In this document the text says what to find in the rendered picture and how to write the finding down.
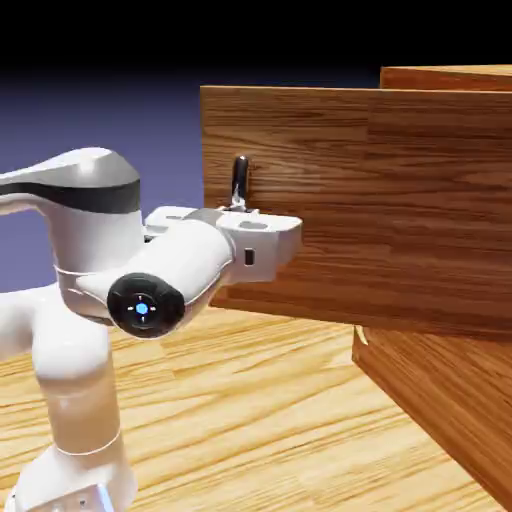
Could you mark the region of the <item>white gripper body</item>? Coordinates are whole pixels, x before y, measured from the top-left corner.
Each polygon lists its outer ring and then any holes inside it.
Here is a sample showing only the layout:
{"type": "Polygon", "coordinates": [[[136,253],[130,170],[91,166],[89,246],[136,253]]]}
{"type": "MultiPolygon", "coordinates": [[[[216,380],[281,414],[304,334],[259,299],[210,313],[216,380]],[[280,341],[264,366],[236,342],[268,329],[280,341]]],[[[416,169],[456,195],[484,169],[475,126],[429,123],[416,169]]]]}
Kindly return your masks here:
{"type": "Polygon", "coordinates": [[[297,217],[271,215],[259,210],[231,210],[228,207],[190,208],[160,206],[145,219],[146,234],[157,236],[180,220],[202,220],[226,232],[233,241],[241,235],[255,235],[266,244],[275,239],[277,262],[289,263],[298,252],[302,242],[302,220],[297,217]]]}

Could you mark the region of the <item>curved metal door handle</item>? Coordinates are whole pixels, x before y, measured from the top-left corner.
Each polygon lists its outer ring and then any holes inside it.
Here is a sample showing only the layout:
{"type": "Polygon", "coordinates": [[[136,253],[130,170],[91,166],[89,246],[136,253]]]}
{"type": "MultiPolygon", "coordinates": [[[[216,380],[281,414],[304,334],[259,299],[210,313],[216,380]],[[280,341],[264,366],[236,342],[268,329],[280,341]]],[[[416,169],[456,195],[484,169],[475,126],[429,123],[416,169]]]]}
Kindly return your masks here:
{"type": "Polygon", "coordinates": [[[245,155],[239,155],[235,158],[232,168],[230,211],[250,211],[247,205],[248,186],[249,159],[245,155]]]}

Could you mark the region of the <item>wooden cabinet door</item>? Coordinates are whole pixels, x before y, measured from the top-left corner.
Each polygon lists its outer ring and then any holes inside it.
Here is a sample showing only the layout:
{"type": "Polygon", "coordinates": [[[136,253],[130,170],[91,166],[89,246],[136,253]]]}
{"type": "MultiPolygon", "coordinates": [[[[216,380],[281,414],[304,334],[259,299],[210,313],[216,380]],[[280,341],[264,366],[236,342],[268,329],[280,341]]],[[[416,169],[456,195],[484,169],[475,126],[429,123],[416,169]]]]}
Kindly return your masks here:
{"type": "Polygon", "coordinates": [[[512,334],[512,92],[204,86],[204,198],[298,216],[270,284],[219,306],[503,340],[512,334]]]}

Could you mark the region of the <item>wooden cabinet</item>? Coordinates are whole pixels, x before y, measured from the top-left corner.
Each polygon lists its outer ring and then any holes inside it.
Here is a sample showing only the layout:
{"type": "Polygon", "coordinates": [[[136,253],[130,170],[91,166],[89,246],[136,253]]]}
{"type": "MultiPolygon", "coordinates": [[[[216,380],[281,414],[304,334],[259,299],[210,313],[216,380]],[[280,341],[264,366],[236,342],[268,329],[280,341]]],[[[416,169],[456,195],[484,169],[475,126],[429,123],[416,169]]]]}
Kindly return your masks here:
{"type": "Polygon", "coordinates": [[[346,246],[356,363],[512,512],[512,65],[387,67],[346,246]]]}

